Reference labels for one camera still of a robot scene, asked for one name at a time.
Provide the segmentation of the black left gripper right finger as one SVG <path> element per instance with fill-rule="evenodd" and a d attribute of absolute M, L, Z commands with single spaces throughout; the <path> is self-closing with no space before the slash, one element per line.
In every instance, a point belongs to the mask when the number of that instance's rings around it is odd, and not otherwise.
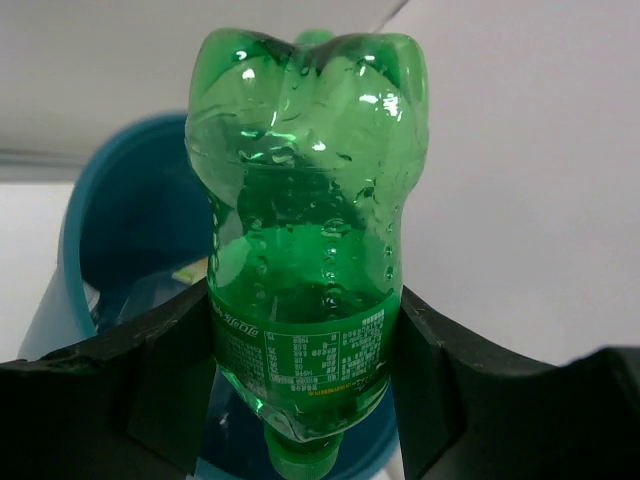
<path fill-rule="evenodd" d="M 635 479 L 639 350 L 563 366 L 499 346 L 402 295 L 392 385 L 409 479 Z"/>

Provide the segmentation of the green plastic soda bottle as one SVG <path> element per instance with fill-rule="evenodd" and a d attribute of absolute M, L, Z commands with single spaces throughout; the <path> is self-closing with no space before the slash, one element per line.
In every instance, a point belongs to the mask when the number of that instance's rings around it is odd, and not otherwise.
<path fill-rule="evenodd" d="M 215 359 L 286 479 L 325 477 L 387 391 L 428 112 L 404 34 L 224 28 L 198 53 L 185 141 L 212 208 Z"/>

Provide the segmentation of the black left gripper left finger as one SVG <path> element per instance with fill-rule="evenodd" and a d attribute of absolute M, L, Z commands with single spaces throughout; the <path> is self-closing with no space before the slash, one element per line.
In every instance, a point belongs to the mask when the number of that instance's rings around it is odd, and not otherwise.
<path fill-rule="evenodd" d="M 5 479 L 184 479 L 215 375 L 207 285 L 34 361 L 1 366 Z"/>

